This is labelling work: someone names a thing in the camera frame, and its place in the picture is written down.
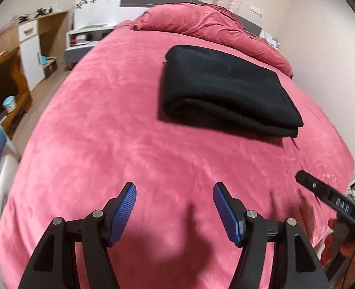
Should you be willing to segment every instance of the drawer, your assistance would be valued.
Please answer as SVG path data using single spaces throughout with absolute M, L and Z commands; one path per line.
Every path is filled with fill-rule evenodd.
M 18 39 L 20 42 L 37 34 L 37 21 L 30 21 L 18 26 Z

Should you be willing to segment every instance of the wooden floor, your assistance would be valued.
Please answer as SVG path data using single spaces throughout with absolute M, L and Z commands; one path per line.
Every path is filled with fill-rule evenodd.
M 65 71 L 64 66 L 59 66 L 48 79 L 39 83 L 32 91 L 33 103 L 30 110 L 24 115 L 20 124 L 18 125 L 12 142 L 22 154 L 24 152 L 26 143 L 33 132 L 42 112 L 52 99 L 54 93 L 69 75 L 70 71 Z

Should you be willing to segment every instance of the gray headboard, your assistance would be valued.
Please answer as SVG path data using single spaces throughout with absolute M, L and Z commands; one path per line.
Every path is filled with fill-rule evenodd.
M 197 4 L 203 4 L 202 1 L 199 0 L 121 0 L 120 6 L 137 6 L 137 7 L 151 7 L 155 5 L 162 5 L 165 3 L 179 3 L 179 2 L 195 2 Z M 246 30 L 253 34 L 254 36 L 259 36 L 262 28 L 258 25 L 246 20 L 243 17 L 235 14 L 240 21 L 245 26 Z

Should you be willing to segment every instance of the hand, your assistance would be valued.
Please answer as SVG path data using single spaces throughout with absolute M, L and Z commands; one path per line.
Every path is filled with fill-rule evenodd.
M 331 229 L 333 229 L 335 221 L 336 221 L 336 219 L 330 219 L 328 221 L 328 225 Z M 325 266 L 331 260 L 330 248 L 331 248 L 332 243 L 333 243 L 333 234 L 330 234 L 326 237 L 326 240 L 325 240 L 325 249 L 323 250 L 322 256 L 321 256 L 322 266 Z M 339 250 L 344 257 L 351 257 L 355 251 L 355 242 L 344 242 L 340 246 Z M 343 280 L 344 279 L 342 278 L 334 286 L 333 289 L 341 289 Z M 344 289 L 350 288 L 350 286 L 354 283 L 354 281 L 355 281 L 355 256 L 354 256 L 352 263 L 349 267 L 348 275 L 346 276 L 345 285 L 343 288 Z

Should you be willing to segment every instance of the pink bedspread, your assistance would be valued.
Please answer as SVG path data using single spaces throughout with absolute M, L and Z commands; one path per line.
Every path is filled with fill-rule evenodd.
M 264 38 L 247 33 L 244 25 L 224 7 L 192 2 L 150 7 L 132 24 L 133 30 L 156 30 L 229 46 L 293 77 L 290 63 Z
M 168 121 L 159 110 L 164 55 L 180 44 L 275 71 L 302 115 L 298 137 L 227 134 Z M 75 67 L 26 146 L 0 225 L 5 281 L 18 287 L 54 217 L 83 218 L 132 181 L 138 199 L 121 241 L 110 249 L 121 288 L 228 288 L 241 250 L 226 236 L 213 185 L 223 181 L 266 218 L 294 217 L 315 245 L 334 213 L 296 183 L 302 168 L 344 191 L 354 164 L 326 115 L 282 72 L 199 38 L 122 26 Z M 268 286 L 271 262 L 269 246 L 261 288 Z

